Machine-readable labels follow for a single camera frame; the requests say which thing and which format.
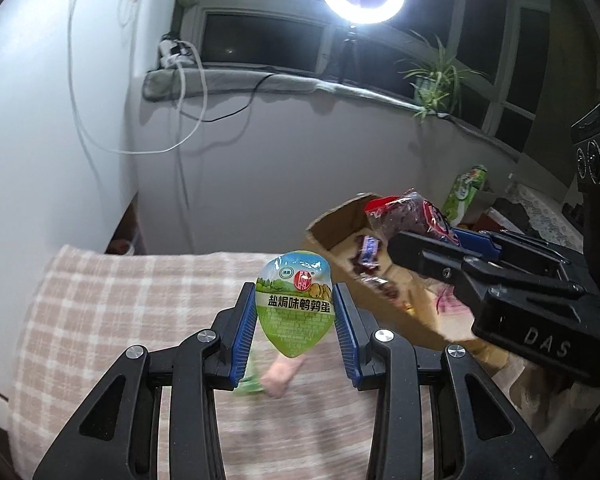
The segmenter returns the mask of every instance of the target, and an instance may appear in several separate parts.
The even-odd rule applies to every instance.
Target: windowsill
[[[202,84],[197,68],[185,68],[187,98],[202,95]],[[251,93],[263,77],[262,69],[251,68],[206,68],[206,84],[209,95],[244,92]],[[347,86],[336,82],[323,81],[306,75],[295,75],[293,73],[280,73],[276,77],[268,78],[259,87],[260,93],[273,94],[311,94],[315,91],[323,91],[342,98],[362,99],[366,101],[384,104],[393,108],[401,108],[410,112],[419,112],[423,108],[410,103],[404,99],[398,99],[373,90]],[[175,76],[172,69],[155,70],[148,72],[142,85],[142,97],[149,102],[175,102],[180,94],[180,78]],[[451,121],[466,134],[478,137],[484,142],[510,156],[517,161],[520,153],[494,137],[485,135],[481,130],[466,123],[465,121],[448,114],[439,114],[442,120]]]

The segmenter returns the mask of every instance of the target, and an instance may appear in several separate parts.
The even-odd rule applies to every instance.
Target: cardboard box
[[[377,274],[385,275],[400,286],[400,300],[408,303],[412,310],[399,308],[374,288],[356,279],[349,259],[355,256],[357,250],[354,238],[359,234],[372,234],[366,220],[365,205],[375,198],[378,196],[361,195],[315,220],[307,228],[304,248],[320,254],[330,263],[331,281],[346,283],[356,305],[373,313],[381,326],[394,330],[417,346],[442,350],[449,343],[461,344],[490,373],[502,368],[507,363],[508,352],[474,337],[469,330],[471,317],[439,316],[430,281],[394,265],[386,248],[379,254],[380,270]]]

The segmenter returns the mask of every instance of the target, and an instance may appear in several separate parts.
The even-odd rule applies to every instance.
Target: candy wrapper
[[[400,297],[400,289],[398,289],[398,286],[392,282],[392,280],[386,280],[379,276],[360,274],[360,282],[372,286],[373,288],[377,288],[388,300],[396,301]]]
[[[410,231],[460,245],[456,233],[440,210],[413,189],[402,196],[371,200],[365,207],[365,213],[371,228],[385,241],[400,231]]]
[[[373,236],[360,235],[355,240],[358,245],[356,255],[350,260],[356,274],[374,274],[380,267],[378,252],[382,248],[382,240]]]
[[[320,341],[335,318],[331,269],[327,260],[309,251],[271,260],[260,271],[255,299],[262,330],[289,358]]]

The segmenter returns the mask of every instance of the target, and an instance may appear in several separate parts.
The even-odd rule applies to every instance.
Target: bed
[[[108,256],[62,248],[34,296],[16,354],[10,441],[22,478],[31,478],[70,415],[128,346],[168,348],[209,327],[274,256]],[[256,366],[263,371],[275,355],[257,327]],[[161,480],[169,478],[166,390],[158,439]],[[375,405],[375,392],[358,392],[346,378],[331,330],[282,399],[217,392],[226,476],[363,479]],[[424,476],[430,478],[430,431],[424,439]]]

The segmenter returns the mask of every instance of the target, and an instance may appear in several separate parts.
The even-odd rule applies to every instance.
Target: green food package
[[[487,168],[479,164],[472,167],[471,171],[456,177],[451,191],[446,197],[445,205],[442,206],[442,212],[451,227],[457,227],[462,221],[475,195],[484,186],[486,176]]]
[[[262,330],[281,353],[293,358],[306,352],[335,318],[327,260],[309,251],[271,260],[256,282],[256,309]]]
[[[238,387],[234,390],[235,393],[241,395],[247,394],[259,394],[263,392],[264,388],[260,383],[260,374],[255,365],[255,359],[253,355],[253,349],[249,352],[249,359],[247,361],[247,367],[244,371],[244,377],[240,379]]]

